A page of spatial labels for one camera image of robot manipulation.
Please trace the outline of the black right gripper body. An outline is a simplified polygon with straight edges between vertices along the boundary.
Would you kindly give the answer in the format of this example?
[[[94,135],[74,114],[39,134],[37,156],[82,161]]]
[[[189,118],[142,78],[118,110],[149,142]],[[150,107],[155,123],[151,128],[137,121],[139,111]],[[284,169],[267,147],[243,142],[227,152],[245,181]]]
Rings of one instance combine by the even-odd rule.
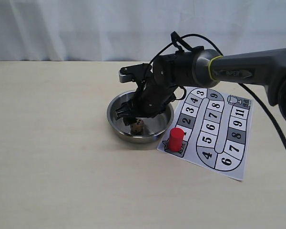
[[[158,56],[153,65],[140,64],[134,72],[137,89],[130,100],[130,113],[136,117],[155,117],[175,100],[175,56]]]

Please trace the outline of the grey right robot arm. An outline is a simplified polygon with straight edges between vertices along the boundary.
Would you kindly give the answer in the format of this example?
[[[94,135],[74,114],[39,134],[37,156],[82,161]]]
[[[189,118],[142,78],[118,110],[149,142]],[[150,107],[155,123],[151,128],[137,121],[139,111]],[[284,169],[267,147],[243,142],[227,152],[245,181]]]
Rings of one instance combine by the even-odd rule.
[[[286,121],[286,48],[222,55],[197,46],[121,68],[120,82],[137,84],[134,95],[114,110],[126,125],[163,113],[176,100],[177,88],[212,88],[220,82],[264,87],[269,105],[278,106]]]

